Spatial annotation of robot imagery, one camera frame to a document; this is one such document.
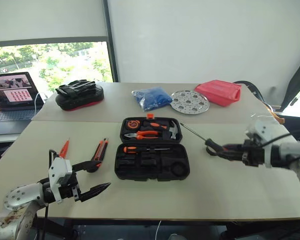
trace long screwdriver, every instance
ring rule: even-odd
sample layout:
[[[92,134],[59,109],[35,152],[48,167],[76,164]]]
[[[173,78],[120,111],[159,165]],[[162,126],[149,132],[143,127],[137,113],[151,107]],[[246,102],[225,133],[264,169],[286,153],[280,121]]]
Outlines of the long screwdriver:
[[[211,138],[205,139],[203,136],[200,136],[197,132],[193,131],[190,127],[184,125],[183,123],[180,122],[180,125],[192,132],[194,135],[197,135],[199,138],[201,138],[204,141],[204,144],[212,148],[215,152],[221,152],[225,150],[224,147],[215,143]]]
[[[155,151],[164,151],[164,150],[170,150],[170,148],[152,148]],[[123,152],[126,154],[136,154],[141,152],[146,152],[151,150],[151,148],[147,148],[145,146],[125,146],[123,148]]]

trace pliers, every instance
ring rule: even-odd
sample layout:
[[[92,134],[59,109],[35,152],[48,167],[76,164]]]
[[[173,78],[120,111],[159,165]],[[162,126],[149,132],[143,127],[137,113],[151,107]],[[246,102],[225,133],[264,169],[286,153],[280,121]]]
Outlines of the pliers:
[[[136,138],[137,140],[141,139],[157,139],[159,135],[158,131],[137,131],[136,133],[127,133],[124,136],[127,138]]]

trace orange object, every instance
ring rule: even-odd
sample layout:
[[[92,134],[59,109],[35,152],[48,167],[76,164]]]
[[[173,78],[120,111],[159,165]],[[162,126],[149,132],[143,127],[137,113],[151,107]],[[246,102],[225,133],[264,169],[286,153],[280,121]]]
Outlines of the orange object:
[[[264,104],[264,106],[266,107],[266,109],[271,113],[271,115],[274,117],[275,120],[278,121],[279,124],[284,124],[285,123],[285,119],[283,117],[279,117],[276,113],[274,113],[274,111],[272,109],[270,109],[266,104]]]
[[[136,132],[136,139],[157,139],[157,136],[145,136],[145,135],[159,135],[157,131],[137,131]]]
[[[210,102],[226,107],[240,100],[241,85],[227,81],[212,80],[199,84],[194,90],[206,96]]]
[[[136,154],[137,152],[136,151],[130,151],[130,150],[135,150],[135,149],[137,149],[137,147],[136,146],[125,146],[124,148],[123,148],[123,152],[124,153],[132,153],[132,154]]]
[[[155,115],[153,113],[148,113],[146,119],[155,119]]]
[[[138,129],[140,126],[140,121],[139,120],[130,120],[130,121],[128,121],[127,126],[130,129]]]
[[[69,146],[69,138],[68,140],[65,142],[65,144],[63,145],[60,153],[59,153],[59,157],[60,158],[65,158],[67,155],[67,151],[68,151],[68,146]]]
[[[94,160],[97,160],[98,155],[100,155],[100,150],[101,150],[101,145],[102,145],[102,143],[103,143],[103,141],[101,140],[101,141],[99,142],[99,145],[98,145],[97,149],[96,149],[96,153],[95,153],[95,155],[94,155],[94,157],[93,157]]]
[[[151,122],[150,125],[153,126],[153,127],[161,127],[161,128],[167,129],[167,126],[161,125],[161,124],[158,124],[158,123],[155,123],[155,122]]]

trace red plastic box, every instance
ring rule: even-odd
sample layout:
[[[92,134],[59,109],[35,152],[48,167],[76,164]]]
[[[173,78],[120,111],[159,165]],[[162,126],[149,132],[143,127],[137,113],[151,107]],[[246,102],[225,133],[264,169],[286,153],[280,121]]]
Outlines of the red plastic box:
[[[194,90],[205,95],[210,102],[226,107],[240,100],[241,85],[212,80],[199,84]]]

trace window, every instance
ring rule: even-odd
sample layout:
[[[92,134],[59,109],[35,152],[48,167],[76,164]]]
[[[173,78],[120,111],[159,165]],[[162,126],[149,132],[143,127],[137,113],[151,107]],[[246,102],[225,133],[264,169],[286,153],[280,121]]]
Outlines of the window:
[[[0,74],[17,72],[29,72],[47,96],[74,80],[113,82],[105,41],[0,47]]]

